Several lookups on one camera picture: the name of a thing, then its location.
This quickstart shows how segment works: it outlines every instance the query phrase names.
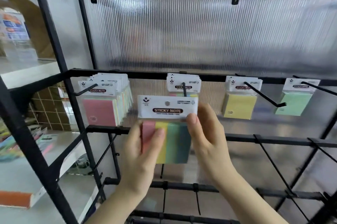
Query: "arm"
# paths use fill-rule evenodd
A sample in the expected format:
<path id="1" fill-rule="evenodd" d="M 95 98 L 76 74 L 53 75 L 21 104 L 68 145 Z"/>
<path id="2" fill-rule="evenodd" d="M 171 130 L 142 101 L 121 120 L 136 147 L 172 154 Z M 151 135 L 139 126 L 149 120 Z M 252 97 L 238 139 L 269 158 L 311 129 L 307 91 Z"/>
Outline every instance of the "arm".
<path id="1" fill-rule="evenodd" d="M 125 142 L 121 181 L 87 224 L 123 224 L 146 196 L 165 139 L 165 131 L 158 129 L 154 133 L 149 149 L 144 154 L 141 154 L 140 136 L 140 123 L 136 123 Z"/>
<path id="2" fill-rule="evenodd" d="M 235 170 L 223 126 L 208 104 L 187 117 L 188 131 L 201 168 L 233 208 L 241 224 L 287 224 Z"/>

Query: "orange strip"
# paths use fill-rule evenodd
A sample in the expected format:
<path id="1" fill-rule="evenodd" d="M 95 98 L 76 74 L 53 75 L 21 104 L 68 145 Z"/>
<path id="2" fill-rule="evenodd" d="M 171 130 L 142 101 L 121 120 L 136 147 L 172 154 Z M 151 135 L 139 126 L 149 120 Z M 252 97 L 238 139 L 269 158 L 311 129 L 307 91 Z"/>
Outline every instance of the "orange strip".
<path id="1" fill-rule="evenodd" d="M 30 207 L 32 193 L 0 191 L 0 205 Z"/>

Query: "black metal rack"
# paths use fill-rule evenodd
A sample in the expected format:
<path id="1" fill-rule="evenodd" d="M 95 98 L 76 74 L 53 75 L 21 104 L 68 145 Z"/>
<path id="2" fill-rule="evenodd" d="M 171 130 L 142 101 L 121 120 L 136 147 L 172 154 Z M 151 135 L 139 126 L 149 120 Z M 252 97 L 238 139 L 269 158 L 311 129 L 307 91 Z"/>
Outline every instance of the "black metal rack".
<path id="1" fill-rule="evenodd" d="M 236 5 L 239 0 L 232 1 L 233 5 Z M 4 120 L 5 124 L 7 125 L 8 129 L 11 131 L 12 135 L 14 136 L 17 144 L 21 148 L 22 152 L 24 153 L 25 157 L 27 158 L 29 164 L 32 166 L 34 172 L 36 173 L 37 177 L 41 181 L 42 185 L 46 189 L 47 193 L 49 194 L 50 198 L 52 199 L 53 203 L 55 204 L 56 208 L 62 215 L 63 219 L 67 224 L 75 224 L 77 223 L 76 217 L 73 214 L 69 203 L 67 202 L 64 194 L 62 193 L 59 185 L 58 185 L 58 177 L 60 173 L 60 167 L 65 159 L 65 157 L 71 152 L 72 149 L 76 147 L 78 143 L 81 141 L 85 146 L 86 153 L 88 155 L 90 161 L 90 167 L 94 174 L 94 178 L 99 189 L 99 192 L 94 200 L 92 206 L 95 204 L 99 197 L 102 197 L 102 200 L 105 200 L 104 194 L 104 187 L 107 185 L 116 185 L 120 181 L 120 170 L 118 165 L 117 156 L 119 155 L 116 153 L 115 146 L 114 146 L 114 139 L 121 134 L 128 134 L 129 128 L 126 127 L 105 127 L 105 126 L 93 126 L 89 125 L 85 127 L 82 116 L 80 113 L 79 105 L 77 102 L 77 96 L 84 93 L 86 90 L 81 92 L 75 93 L 72 83 L 70 81 L 71 77 L 82 77 L 82 76 L 91 76 L 98 72 L 105 72 L 105 73 L 126 73 L 128 74 L 129 78 L 142 78 L 142 79 L 166 79 L 166 72 L 146 72 L 146 71 L 121 71 L 121 70 L 99 70 L 95 61 L 95 54 L 94 54 L 94 47 L 92 44 L 90 28 L 88 24 L 88 19 L 86 16 L 86 10 L 84 6 L 84 1 L 79 0 L 79 5 L 81 8 L 82 18 L 85 26 L 86 36 L 88 40 L 88 46 L 91 54 L 92 65 L 94 69 L 68 69 L 64 53 L 62 51 L 62 47 L 55 29 L 55 25 L 53 19 L 51 17 L 49 6 L 47 0 L 38 0 L 39 6 L 42 11 L 42 15 L 46 24 L 46 28 L 48 31 L 49 38 L 52 43 L 52 47 L 54 53 L 56 55 L 57 63 L 59 65 L 60 74 L 42 79 L 40 81 L 33 82 L 31 84 L 14 88 L 8 90 L 6 85 L 0 78 L 0 115 Z M 162 66 L 170 67 L 170 64 L 162 64 Z M 193 66 L 191 68 L 196 69 L 206 69 L 206 65 L 201 66 Z M 224 82 L 227 75 L 224 74 L 198 74 L 203 81 L 218 81 Z M 266 84 L 284 84 L 285 78 L 279 77 L 260 77 L 263 79 L 263 83 Z M 38 146 L 34 138 L 32 137 L 30 131 L 25 125 L 24 119 L 19 111 L 22 106 L 27 105 L 31 96 L 48 86 L 52 86 L 57 82 L 64 81 L 66 90 L 69 95 L 69 100 L 71 106 L 74 111 L 74 115 L 76 118 L 76 122 L 78 124 L 78 128 L 80 130 L 80 135 L 71 143 L 65 151 L 50 165 L 46 163 L 43 155 L 41 154 Z M 337 80 L 332 79 L 323 79 L 320 82 L 318 89 L 322 89 L 321 86 L 337 86 Z M 309 220 L 303 213 L 303 211 L 298 207 L 297 203 L 293 200 L 295 205 L 299 208 L 299 211 L 304 215 L 304 217 L 308 220 L 308 223 L 313 224 L 324 224 L 326 223 L 332 216 L 336 215 L 336 206 L 337 206 L 337 192 L 335 192 L 332 196 L 328 196 L 326 193 L 321 192 L 302 192 L 302 191 L 293 191 L 293 188 L 301 175 L 303 174 L 306 167 L 311 162 L 312 158 L 314 157 L 317 151 L 322 151 L 328 157 L 332 158 L 326 151 L 322 149 L 322 147 L 326 148 L 337 148 L 336 141 L 326 140 L 327 135 L 333 128 L 337 121 L 337 111 L 331 118 L 331 121 L 327 125 L 326 129 L 322 133 L 320 138 L 294 138 L 294 137 L 277 137 L 277 136 L 263 136 L 263 135 L 241 135 L 241 134 L 226 134 L 226 138 L 228 141 L 239 141 L 239 142 L 250 142 L 250 143 L 257 143 L 259 144 L 263 151 L 268 156 L 269 160 L 271 161 L 272 165 L 278 172 L 279 176 L 285 183 L 287 189 L 284 191 L 281 190 L 268 190 L 264 188 L 256 188 L 256 191 L 259 193 L 260 196 L 268 196 L 268 197 L 278 197 L 280 198 L 280 202 L 276 206 L 276 210 L 280 209 L 281 205 L 285 201 L 286 198 L 293 200 L 294 198 L 303 199 L 303 200 L 318 200 L 324 203 L 324 206 L 315 214 L 315 216 Z M 102 156 L 100 157 L 99 161 L 95 163 L 94 156 L 88 141 L 87 133 L 92 132 L 99 132 L 99 133 L 107 133 L 109 138 L 109 145 L 106 150 L 103 152 Z M 287 184 L 285 179 L 283 178 L 281 172 L 278 170 L 277 166 L 273 162 L 272 158 L 269 156 L 266 149 L 263 147 L 263 143 L 270 143 L 270 144 L 283 144 L 283 145 L 301 145 L 301 146 L 309 146 L 313 148 L 312 153 L 309 155 L 309 158 L 305 161 L 303 166 L 301 167 L 300 171 L 293 179 L 291 184 Z M 116 169 L 116 178 L 105 178 L 105 180 L 101 181 L 101 175 L 99 175 L 97 171 L 97 166 L 103 159 L 104 155 L 111 149 L 114 159 L 114 166 Z M 153 181 L 151 184 L 152 188 L 162 188 L 164 192 L 167 189 L 177 189 L 177 190 L 189 190 L 194 191 L 197 193 L 199 191 L 204 192 L 213 192 L 218 193 L 216 188 L 209 185 L 202 185 L 202 184 L 184 184 L 184 183 L 172 183 L 172 182 L 155 182 Z M 129 221 L 133 223 L 148 223 L 141 220 L 133 219 L 132 216 L 142 216 L 142 217 L 149 217 L 149 218 L 156 218 L 156 219 L 169 219 L 169 220 L 178 220 L 178 221 L 185 221 L 185 222 L 198 222 L 198 223 L 209 223 L 209 224 L 218 224 L 218 223 L 238 223 L 238 221 L 233 220 L 220 220 L 220 219 L 212 219 L 212 218 L 203 218 L 203 217 L 196 217 L 196 216 L 184 216 L 184 215 L 177 215 L 177 214 L 168 214 L 164 212 L 157 213 L 157 212 L 146 212 L 146 211 L 139 211 L 135 210 L 130 215 Z"/>

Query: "forearm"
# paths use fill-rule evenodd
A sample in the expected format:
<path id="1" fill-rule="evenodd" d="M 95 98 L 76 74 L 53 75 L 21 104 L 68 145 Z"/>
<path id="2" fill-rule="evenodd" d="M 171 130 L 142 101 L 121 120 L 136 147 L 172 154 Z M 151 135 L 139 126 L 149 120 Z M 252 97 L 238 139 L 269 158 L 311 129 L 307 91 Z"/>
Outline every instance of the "forearm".
<path id="1" fill-rule="evenodd" d="M 288 224 L 236 171 L 216 185 L 241 224 Z"/>
<path id="2" fill-rule="evenodd" d="M 87 224 L 123 224 L 142 197 L 117 186 L 115 192 L 89 218 Z"/>

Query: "bottle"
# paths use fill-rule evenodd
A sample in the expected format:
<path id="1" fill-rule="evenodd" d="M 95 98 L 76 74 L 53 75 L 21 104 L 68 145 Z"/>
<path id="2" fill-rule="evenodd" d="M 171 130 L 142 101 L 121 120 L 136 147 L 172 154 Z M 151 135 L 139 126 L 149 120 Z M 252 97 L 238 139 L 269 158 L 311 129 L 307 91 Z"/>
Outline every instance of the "bottle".
<path id="1" fill-rule="evenodd" d="M 0 43 L 9 60 L 37 61 L 25 19 L 9 0 L 0 0 Z"/>

